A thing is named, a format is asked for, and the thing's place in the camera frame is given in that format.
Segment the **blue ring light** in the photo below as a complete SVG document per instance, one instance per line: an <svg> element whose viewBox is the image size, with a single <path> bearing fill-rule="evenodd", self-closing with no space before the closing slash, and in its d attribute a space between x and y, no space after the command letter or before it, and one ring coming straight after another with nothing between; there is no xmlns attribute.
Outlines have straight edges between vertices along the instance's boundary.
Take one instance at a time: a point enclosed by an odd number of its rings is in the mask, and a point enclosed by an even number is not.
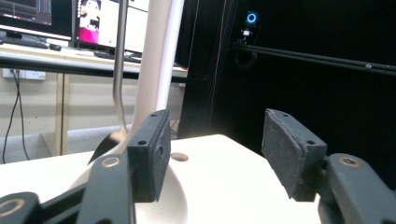
<svg viewBox="0 0 396 224"><path fill-rule="evenodd" d="M256 22L256 20L257 20L257 15L256 15L256 13L249 13L249 14L247 15L247 22L248 22L248 23L254 23L254 22Z"/></svg>

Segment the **keyboard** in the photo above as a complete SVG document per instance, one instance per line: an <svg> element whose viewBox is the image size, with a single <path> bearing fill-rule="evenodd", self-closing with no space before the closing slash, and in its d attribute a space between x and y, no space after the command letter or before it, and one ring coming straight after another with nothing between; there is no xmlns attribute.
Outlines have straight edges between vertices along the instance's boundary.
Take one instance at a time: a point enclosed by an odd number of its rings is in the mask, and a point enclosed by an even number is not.
<svg viewBox="0 0 396 224"><path fill-rule="evenodd" d="M26 46L26 47L32 47L32 48L38 48L38 49L48 49L49 48L45 43L38 42L38 41L24 40L24 39L18 39L18 38L9 38L9 37L1 38L1 40L5 44Z"/></svg>
<svg viewBox="0 0 396 224"><path fill-rule="evenodd" d="M110 60L114 60L114 57L115 57L114 54L109 54L107 52L102 52L102 51L96 51L93 53L93 55L98 58L104 58L104 59L110 59ZM124 61L128 62L128 63L141 63L142 62L141 59L137 59L137 58L133 57L133 55L131 55L131 56L125 55Z"/></svg>

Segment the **computer monitor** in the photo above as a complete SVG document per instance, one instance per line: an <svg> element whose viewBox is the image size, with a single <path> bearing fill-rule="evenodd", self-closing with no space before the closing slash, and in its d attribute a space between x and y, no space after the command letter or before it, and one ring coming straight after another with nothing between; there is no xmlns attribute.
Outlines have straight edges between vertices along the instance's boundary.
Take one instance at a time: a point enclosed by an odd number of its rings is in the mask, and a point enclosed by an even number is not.
<svg viewBox="0 0 396 224"><path fill-rule="evenodd" d="M143 52L149 7L148 1L145 2L146 4L142 5L142 1L129 1L125 33L127 51ZM119 1L78 0L76 15L76 43L105 47L107 53L114 54L117 44Z"/></svg>
<svg viewBox="0 0 396 224"><path fill-rule="evenodd" d="M16 38L29 42L23 34L70 41L72 0L0 0L0 30L10 44L23 44Z"/></svg>

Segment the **electrical socket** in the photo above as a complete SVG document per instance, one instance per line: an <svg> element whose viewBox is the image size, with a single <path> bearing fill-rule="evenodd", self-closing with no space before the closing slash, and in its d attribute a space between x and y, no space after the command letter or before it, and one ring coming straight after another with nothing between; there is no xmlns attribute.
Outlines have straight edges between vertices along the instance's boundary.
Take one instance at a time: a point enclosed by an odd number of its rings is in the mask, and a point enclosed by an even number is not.
<svg viewBox="0 0 396 224"><path fill-rule="evenodd" d="M4 78L14 78L14 76L11 72L12 70L16 71L17 69L3 68L3 77ZM20 79L45 80L46 72L20 70Z"/></svg>

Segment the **pink image on screen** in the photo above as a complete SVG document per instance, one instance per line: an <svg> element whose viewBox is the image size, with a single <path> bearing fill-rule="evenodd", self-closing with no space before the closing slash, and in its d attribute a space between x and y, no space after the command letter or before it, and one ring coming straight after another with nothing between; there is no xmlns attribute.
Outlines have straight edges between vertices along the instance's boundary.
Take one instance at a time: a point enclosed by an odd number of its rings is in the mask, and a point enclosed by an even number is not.
<svg viewBox="0 0 396 224"><path fill-rule="evenodd" d="M81 41L97 44L98 36L99 36L99 31L92 31L86 28L79 28L79 40Z"/></svg>

